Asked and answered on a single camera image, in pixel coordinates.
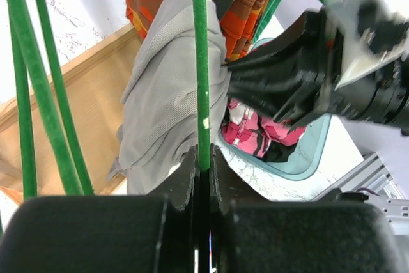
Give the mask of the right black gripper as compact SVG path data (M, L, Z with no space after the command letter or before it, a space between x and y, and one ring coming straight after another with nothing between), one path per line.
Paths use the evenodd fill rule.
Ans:
M306 126L328 113L368 120L373 81L336 88L344 35L320 12L304 12L277 38L226 65L228 95L287 126Z

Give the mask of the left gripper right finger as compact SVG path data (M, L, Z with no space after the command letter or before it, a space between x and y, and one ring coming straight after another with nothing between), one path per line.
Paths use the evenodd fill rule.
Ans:
M230 168L222 150L212 144L212 164L210 170L210 212L229 211L234 203L269 203L270 200L256 192L237 172Z

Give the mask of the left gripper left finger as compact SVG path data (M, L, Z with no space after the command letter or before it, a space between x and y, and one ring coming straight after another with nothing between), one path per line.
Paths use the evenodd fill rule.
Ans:
M197 146L189 149L179 167L173 171L149 196L167 196L172 206L184 211L191 200L197 175Z

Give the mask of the grey trousers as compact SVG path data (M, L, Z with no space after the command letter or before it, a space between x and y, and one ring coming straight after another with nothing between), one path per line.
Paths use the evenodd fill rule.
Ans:
M110 170L129 194L147 194L197 145L192 0L163 0L121 99L120 151Z

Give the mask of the black trousers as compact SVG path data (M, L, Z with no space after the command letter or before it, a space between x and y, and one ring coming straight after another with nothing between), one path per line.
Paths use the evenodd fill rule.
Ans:
M261 158L266 163L284 163L287 162L289 156L295 151L297 144L285 146L282 143L273 142L270 144L268 150Z

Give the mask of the pink camouflage trousers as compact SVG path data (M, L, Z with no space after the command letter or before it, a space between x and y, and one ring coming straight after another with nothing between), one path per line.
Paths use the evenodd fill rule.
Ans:
M221 126L225 142L260 160L271 143L282 143L285 146L298 144L304 132L304 127L290 130L235 99L228 100Z

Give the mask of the green hanger with grey trousers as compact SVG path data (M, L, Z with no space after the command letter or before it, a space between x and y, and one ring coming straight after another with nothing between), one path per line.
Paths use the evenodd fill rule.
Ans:
M192 0L192 5L196 44L198 164L204 173L211 164L207 0Z

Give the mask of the green hanger with black trousers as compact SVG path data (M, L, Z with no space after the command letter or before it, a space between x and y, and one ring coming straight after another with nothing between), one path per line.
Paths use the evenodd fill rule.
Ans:
M15 76L15 98L1 105L1 190L17 204L37 195L31 95L18 18L27 16L25 0L7 0Z

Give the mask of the green hanger with pink trousers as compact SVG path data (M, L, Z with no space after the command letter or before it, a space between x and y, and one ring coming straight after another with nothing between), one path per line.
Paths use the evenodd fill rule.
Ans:
M92 195L93 187L73 122L46 0L36 0L36 7L52 78L48 79L45 73L26 5L27 16L18 18L17 29L27 68L29 91L35 95L65 193Z

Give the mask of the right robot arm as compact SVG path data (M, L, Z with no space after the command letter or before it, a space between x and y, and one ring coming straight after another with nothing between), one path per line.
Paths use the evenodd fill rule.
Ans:
M324 11L306 11L281 35L227 64L228 95L291 130L323 114L408 129L408 62L338 87L346 39Z

